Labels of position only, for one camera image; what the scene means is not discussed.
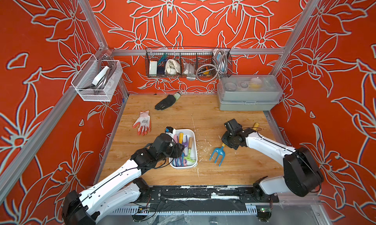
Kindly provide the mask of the blue rake yellow handle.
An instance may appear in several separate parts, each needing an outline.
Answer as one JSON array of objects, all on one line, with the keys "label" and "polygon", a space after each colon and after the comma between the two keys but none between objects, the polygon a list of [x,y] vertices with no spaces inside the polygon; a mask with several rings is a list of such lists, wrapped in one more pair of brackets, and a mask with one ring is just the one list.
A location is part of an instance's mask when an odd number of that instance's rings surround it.
[{"label": "blue rake yellow handle", "polygon": [[185,166],[185,160],[184,160],[184,134],[180,132],[178,135],[174,137],[174,140],[176,143],[178,143],[178,150],[177,150],[177,158],[174,160],[174,166],[175,167],[184,167]]},{"label": "blue rake yellow handle", "polygon": [[217,163],[218,160],[220,159],[219,164],[218,164],[219,167],[222,165],[225,159],[225,155],[226,155],[225,150],[224,150],[225,146],[226,144],[223,143],[221,147],[215,148],[209,158],[209,160],[214,159],[214,163]]}]

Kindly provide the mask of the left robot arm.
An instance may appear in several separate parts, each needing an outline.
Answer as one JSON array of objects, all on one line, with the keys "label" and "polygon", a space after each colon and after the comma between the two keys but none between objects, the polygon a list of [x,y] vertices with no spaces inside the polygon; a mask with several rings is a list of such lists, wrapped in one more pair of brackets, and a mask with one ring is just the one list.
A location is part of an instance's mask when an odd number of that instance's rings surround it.
[{"label": "left robot arm", "polygon": [[137,201],[149,191],[142,175],[157,168],[159,161],[179,158],[184,145],[168,134],[160,134],[153,143],[138,149],[129,160],[111,175],[64,199],[62,218],[67,225],[95,225],[111,212]]}]

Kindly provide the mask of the green rake wooden handle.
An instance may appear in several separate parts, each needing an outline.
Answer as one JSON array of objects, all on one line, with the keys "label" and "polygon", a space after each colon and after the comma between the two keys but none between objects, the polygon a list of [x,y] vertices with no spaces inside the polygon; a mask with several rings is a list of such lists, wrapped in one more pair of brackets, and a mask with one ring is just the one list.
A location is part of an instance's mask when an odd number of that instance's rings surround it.
[{"label": "green rake wooden handle", "polygon": [[184,159],[187,161],[187,164],[193,165],[195,163],[195,159],[192,157],[192,148],[193,148],[193,138],[189,138],[189,152],[188,154],[184,157]]}]

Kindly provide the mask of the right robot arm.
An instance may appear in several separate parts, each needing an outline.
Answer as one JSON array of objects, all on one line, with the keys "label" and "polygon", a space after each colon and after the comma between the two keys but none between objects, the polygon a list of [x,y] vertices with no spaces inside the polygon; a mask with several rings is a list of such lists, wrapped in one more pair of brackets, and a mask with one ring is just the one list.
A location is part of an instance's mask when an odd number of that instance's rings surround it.
[{"label": "right robot arm", "polygon": [[305,197],[320,188],[324,176],[310,150],[294,148],[275,142],[258,131],[244,129],[235,119],[224,124],[225,134],[222,143],[232,149],[248,147],[256,150],[283,166],[284,175],[274,178],[264,177],[253,184],[253,197],[257,201],[278,193],[293,193]]}]

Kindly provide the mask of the wide purple fork pink handle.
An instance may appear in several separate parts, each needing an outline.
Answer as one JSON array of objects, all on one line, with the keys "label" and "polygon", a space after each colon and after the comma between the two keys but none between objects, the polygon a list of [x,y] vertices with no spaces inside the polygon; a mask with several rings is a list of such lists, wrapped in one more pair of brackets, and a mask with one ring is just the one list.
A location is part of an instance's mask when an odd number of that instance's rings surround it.
[{"label": "wide purple fork pink handle", "polygon": [[184,155],[187,156],[189,153],[189,138],[187,135],[183,135],[182,144],[184,145]]}]

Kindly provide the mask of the white plastic storage box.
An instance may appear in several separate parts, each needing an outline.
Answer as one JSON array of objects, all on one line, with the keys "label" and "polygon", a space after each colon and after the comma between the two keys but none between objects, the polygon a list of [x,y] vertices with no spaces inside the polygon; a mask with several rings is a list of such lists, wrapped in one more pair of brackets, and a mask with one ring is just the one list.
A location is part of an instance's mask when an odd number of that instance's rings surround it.
[{"label": "white plastic storage box", "polygon": [[169,163],[174,169],[190,169],[198,164],[198,154],[195,134],[190,129],[174,129],[168,127],[165,133],[171,136],[176,143],[184,146],[179,158],[169,158]]}]

